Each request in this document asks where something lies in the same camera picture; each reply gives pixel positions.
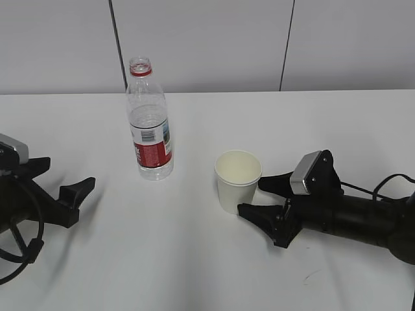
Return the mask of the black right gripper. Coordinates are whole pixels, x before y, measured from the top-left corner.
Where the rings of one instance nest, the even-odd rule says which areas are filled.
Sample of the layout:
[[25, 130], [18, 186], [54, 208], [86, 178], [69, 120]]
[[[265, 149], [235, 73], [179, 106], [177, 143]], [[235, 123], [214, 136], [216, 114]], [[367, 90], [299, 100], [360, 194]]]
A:
[[275, 246], [287, 248], [302, 230], [304, 222], [322, 225], [323, 208], [344, 194], [340, 178], [334, 169], [333, 155], [321, 150], [319, 159], [306, 179], [310, 194], [294, 195], [290, 177], [292, 172], [277, 176], [261, 177], [261, 191], [285, 198], [284, 205], [252, 205], [240, 203], [238, 215], [267, 234]]

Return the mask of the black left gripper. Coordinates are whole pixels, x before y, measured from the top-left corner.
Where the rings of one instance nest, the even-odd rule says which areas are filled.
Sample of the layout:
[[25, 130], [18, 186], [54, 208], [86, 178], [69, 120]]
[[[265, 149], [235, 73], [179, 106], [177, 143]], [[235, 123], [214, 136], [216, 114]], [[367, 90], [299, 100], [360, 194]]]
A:
[[29, 159], [20, 165], [17, 154], [1, 148], [1, 232], [24, 220], [65, 228], [79, 221], [79, 207], [95, 188], [96, 179], [61, 186], [59, 197], [54, 199], [34, 181], [50, 166], [50, 157]]

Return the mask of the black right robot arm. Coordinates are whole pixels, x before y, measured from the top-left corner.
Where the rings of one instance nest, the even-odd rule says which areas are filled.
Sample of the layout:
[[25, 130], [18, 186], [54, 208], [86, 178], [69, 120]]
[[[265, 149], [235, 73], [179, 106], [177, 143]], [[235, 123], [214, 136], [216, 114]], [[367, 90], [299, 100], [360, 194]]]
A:
[[369, 198], [348, 196], [332, 153], [318, 150], [304, 155], [292, 172], [259, 179], [259, 189], [283, 197], [284, 204], [240, 203], [238, 215], [280, 248], [287, 248], [302, 229], [310, 229], [386, 248], [399, 260], [414, 264], [414, 196], [380, 195], [391, 179], [380, 182]]

